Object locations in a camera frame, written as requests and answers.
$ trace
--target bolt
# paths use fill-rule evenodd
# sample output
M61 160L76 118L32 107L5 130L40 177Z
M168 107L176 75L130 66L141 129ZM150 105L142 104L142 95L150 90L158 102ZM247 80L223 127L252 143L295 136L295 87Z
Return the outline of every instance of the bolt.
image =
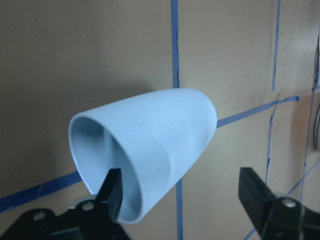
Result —
M44 211L37 211L34 215L33 215L33 221L39 221L41 219L44 219L46 217L46 213Z
M82 210L89 211L94 209L95 205L92 201L86 201L82 204Z
M290 198L285 198L282 200L283 205L285 205L288 208L295 208L297 204L291 200Z

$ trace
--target cup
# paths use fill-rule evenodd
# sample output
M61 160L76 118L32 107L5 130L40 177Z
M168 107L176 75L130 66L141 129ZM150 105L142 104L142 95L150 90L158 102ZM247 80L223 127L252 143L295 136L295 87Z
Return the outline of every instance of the cup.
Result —
M118 220L138 223L191 168L217 126L211 101L189 88L159 90L76 114L69 145L76 168L96 195L109 169L121 168Z

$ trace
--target cup opening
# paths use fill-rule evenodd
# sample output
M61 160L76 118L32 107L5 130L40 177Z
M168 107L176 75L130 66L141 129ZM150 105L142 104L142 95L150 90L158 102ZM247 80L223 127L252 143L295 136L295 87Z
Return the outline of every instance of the cup opening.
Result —
M109 131L91 118L78 116L70 123L69 144L76 168L91 194L99 192L110 169L121 168L123 198L119 220L130 223L138 218L142 208L138 178Z

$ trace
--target metal object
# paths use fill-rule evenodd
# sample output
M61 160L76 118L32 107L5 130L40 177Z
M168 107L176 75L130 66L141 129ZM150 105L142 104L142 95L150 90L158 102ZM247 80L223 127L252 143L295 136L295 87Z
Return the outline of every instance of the metal object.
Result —
M250 167L242 167L238 196L262 240L319 240L320 214L276 197Z
M130 240L117 223L123 198L120 169L111 169L95 199L60 216L34 209L20 216L0 240Z
M316 113L314 128L313 128L313 145L315 149L319 149L319 143L320 143L320 135L319 135L319 124L320 124L320 105L318 107L318 111Z

